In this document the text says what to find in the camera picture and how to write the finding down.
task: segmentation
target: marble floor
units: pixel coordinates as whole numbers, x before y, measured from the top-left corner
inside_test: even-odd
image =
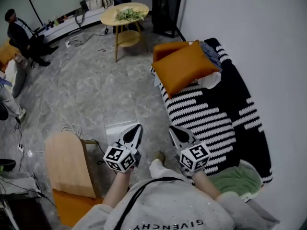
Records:
[[[32,156],[24,157],[21,171],[34,173],[43,193],[51,200],[44,141],[52,133],[59,132],[62,123],[80,126],[81,138],[98,140],[104,151],[116,138],[114,130],[133,123],[142,124],[143,137],[139,147],[142,160],[134,170],[130,184],[150,177],[148,165],[158,150],[166,153],[166,166],[179,171],[173,158],[176,151],[168,136],[168,116],[149,69],[153,47],[180,41],[180,38],[153,34],[150,17],[143,26],[148,53],[141,43],[120,48],[119,61],[115,63],[112,28],[106,36],[93,36],[84,45],[75,47],[72,43],[70,48],[65,47],[70,38],[85,41],[92,33],[103,34],[105,26],[99,24],[55,42],[52,46],[58,45],[59,49],[45,58],[51,62],[50,66],[28,69],[25,86],[17,101],[27,109],[21,127],[21,143],[25,151],[32,151]],[[0,122],[0,157],[16,160],[14,171],[18,171],[20,135],[13,133],[14,126],[12,118]],[[105,164],[96,164],[103,157],[97,146],[90,145],[87,149],[94,181],[104,196],[114,173]],[[40,202],[53,229],[70,229],[61,225],[57,210],[47,200],[41,199]]]

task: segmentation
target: black and white cube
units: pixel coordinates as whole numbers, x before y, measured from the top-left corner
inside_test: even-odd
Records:
[[[181,151],[180,163],[190,171],[196,171],[205,167],[211,153],[205,143],[195,145]]]
[[[136,160],[130,149],[109,146],[104,155],[104,161],[110,169],[126,172]]]

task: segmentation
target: round wooden table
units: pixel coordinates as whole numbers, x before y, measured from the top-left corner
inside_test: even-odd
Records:
[[[118,51],[118,46],[121,47],[130,47],[132,45],[135,45],[141,40],[148,51],[147,45],[144,41],[144,38],[142,36],[142,32],[140,30],[139,24],[137,20],[122,20],[118,21],[115,17],[117,15],[117,12],[120,10],[123,10],[124,8],[129,7],[132,8],[136,11],[143,11],[145,16],[149,12],[149,8],[142,3],[138,2],[128,2],[128,3],[122,3],[119,5],[116,5],[114,7],[108,8],[100,17],[100,21],[102,24],[105,25],[110,25],[110,26],[115,26],[116,27],[116,35],[115,35],[115,62],[117,62],[117,51]],[[130,24],[130,23],[135,23],[137,29],[139,32],[136,31],[123,31],[123,26]]]

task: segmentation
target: orange pillow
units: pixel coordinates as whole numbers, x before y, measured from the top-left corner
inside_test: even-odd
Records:
[[[52,189],[54,202],[63,225],[73,227],[94,205],[101,204],[102,198],[89,198],[68,194]]]
[[[208,76],[218,68],[203,52],[199,41],[152,64],[170,99],[195,79]]]

